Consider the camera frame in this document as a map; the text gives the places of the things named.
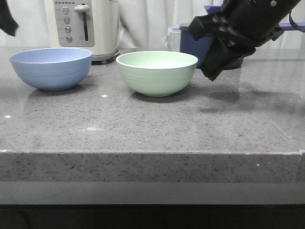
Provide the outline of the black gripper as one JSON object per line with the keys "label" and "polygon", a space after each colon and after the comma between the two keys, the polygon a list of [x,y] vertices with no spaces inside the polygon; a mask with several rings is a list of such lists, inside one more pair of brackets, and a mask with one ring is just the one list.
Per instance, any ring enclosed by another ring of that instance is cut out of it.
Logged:
{"label": "black gripper", "polygon": [[188,31],[197,41],[211,36],[212,41],[201,64],[201,71],[214,81],[225,66],[252,55],[257,47],[277,40],[284,30],[280,11],[273,9],[225,9],[195,16]]}

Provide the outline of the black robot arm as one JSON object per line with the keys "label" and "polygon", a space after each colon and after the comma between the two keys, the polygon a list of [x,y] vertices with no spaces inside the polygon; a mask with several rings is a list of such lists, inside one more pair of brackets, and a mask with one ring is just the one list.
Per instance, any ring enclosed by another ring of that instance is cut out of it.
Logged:
{"label": "black robot arm", "polygon": [[214,81],[224,67],[252,55],[257,47],[277,40],[284,32],[279,23],[297,6],[297,0],[225,0],[219,11],[195,16],[188,31],[197,41],[211,36],[201,71]]}

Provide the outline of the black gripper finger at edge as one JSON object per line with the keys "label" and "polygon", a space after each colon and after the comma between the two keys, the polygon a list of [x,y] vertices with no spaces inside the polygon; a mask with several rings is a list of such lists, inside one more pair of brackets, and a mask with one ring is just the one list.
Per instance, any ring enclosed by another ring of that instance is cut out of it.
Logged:
{"label": "black gripper finger at edge", "polygon": [[0,0],[0,29],[7,35],[16,36],[18,23],[13,19],[6,0]]}

